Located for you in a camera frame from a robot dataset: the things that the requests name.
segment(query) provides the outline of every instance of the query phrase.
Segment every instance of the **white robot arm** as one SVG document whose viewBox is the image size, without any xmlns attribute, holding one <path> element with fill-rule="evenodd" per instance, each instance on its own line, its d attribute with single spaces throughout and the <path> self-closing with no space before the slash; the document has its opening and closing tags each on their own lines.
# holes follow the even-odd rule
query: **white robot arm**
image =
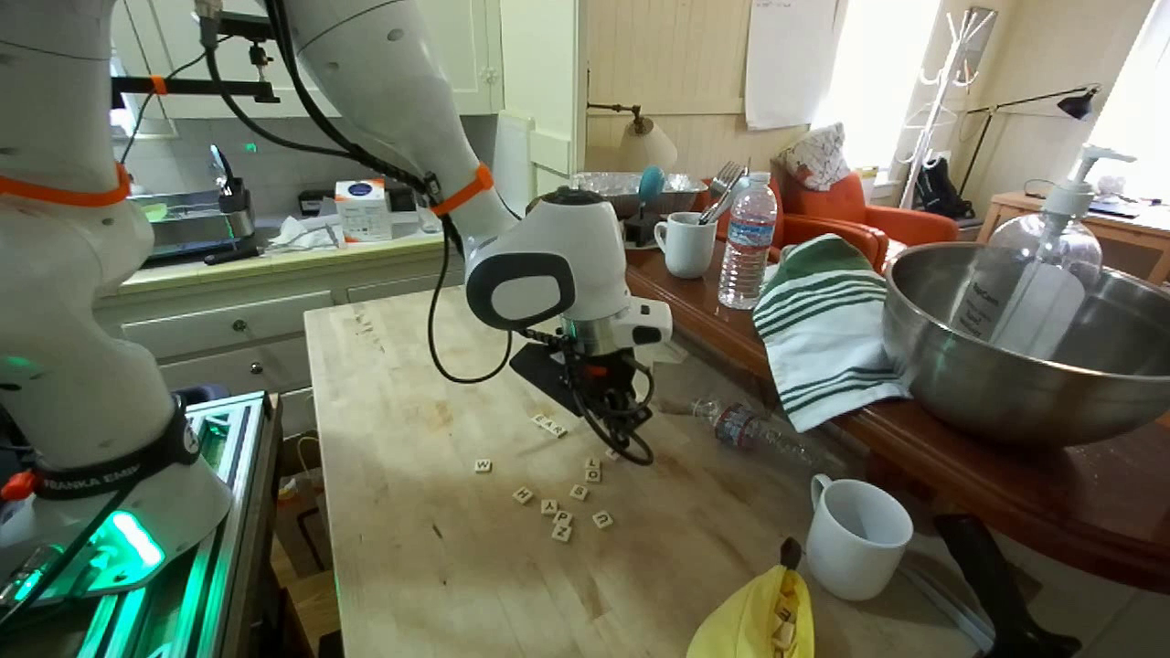
<svg viewBox="0 0 1170 658">
<path fill-rule="evenodd" d="M 105 143 L 110 7 L 0 3 L 0 409 L 33 453 L 33 537 L 56 555 L 0 594 L 0 631 L 95 526 L 118 520 L 103 535 L 118 565 L 88 582 L 88 594 L 110 594 L 150 582 L 229 509 L 153 358 L 91 317 L 150 252 L 150 225 L 125 205 L 127 175 Z M 618 453 L 652 462 L 635 439 L 652 415 L 631 393 L 631 347 L 669 337 L 669 306 L 628 295 L 613 209 L 563 191 L 526 220 L 506 214 L 412 0 L 266 0 L 266 15 L 347 118 L 342 136 L 428 183 L 459 238 L 474 317 L 539 337 L 517 370 L 586 415 Z M 534 333 L 556 316 L 568 321 L 558 337 Z M 0 566 L 11 544 L 0 516 Z"/>
</svg>

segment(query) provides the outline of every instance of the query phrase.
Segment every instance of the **cup handle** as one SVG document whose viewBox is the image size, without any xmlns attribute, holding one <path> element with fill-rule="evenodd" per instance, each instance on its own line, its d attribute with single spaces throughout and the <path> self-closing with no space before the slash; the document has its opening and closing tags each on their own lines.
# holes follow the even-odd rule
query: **cup handle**
<svg viewBox="0 0 1170 658">
<path fill-rule="evenodd" d="M 831 492 L 831 483 L 835 478 L 824 472 L 809 478 L 813 511 L 814 511 L 814 501 Z"/>
</svg>

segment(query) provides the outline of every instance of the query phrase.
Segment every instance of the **kitchen sink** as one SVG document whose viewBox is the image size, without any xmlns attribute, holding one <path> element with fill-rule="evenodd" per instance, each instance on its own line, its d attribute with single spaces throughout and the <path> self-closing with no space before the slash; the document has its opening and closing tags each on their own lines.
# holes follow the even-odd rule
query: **kitchen sink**
<svg viewBox="0 0 1170 658">
<path fill-rule="evenodd" d="M 224 214 L 220 191 L 133 197 L 153 227 L 153 248 L 144 269 L 192 263 L 234 252 L 251 241 L 248 214 Z"/>
</svg>

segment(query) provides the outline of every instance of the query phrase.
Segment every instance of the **white cup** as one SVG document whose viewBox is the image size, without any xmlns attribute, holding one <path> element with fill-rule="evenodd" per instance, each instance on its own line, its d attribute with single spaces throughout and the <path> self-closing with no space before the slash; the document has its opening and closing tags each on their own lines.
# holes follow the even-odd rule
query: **white cup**
<svg viewBox="0 0 1170 658">
<path fill-rule="evenodd" d="M 653 241 L 671 280 L 702 280 L 716 252 L 716 225 L 702 225 L 702 214 L 669 214 L 653 227 Z"/>
<path fill-rule="evenodd" d="M 809 495 L 809 574 L 841 600 L 882 595 L 914 537 L 910 511 L 862 478 L 813 477 Z"/>
</svg>

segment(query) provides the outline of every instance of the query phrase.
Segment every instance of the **wooden table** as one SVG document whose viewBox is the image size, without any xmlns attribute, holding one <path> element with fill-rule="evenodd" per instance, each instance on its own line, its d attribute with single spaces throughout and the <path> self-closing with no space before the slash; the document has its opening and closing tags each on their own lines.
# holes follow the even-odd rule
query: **wooden table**
<svg viewBox="0 0 1170 658">
<path fill-rule="evenodd" d="M 712 299 L 712 270 L 675 281 L 653 252 L 628 260 L 638 295 L 669 299 L 675 333 L 724 355 L 747 386 L 773 386 L 749 316 Z M 1170 417 L 1110 444 L 1008 453 L 972 444 L 914 401 L 882 401 L 831 423 L 910 472 L 942 506 L 1091 574 L 1170 594 Z"/>
<path fill-rule="evenodd" d="M 804 537 L 809 483 L 726 453 L 707 420 L 657 415 L 652 470 L 602 465 L 589 501 L 570 501 L 599 439 L 512 370 L 458 389 L 423 347 L 428 295 L 392 295 L 308 316 L 326 465 L 333 574 L 347 656 L 684 656 L 698 621 Z M 440 351 L 482 372 L 506 341 L 463 306 L 440 305 Z M 657 398 L 681 409 L 691 386 L 737 394 L 702 358 L 663 347 Z M 573 511 L 556 544 L 529 487 Z M 868 609 L 814 594 L 820 656 L 972 656 L 972 645 L 897 582 Z"/>
</svg>

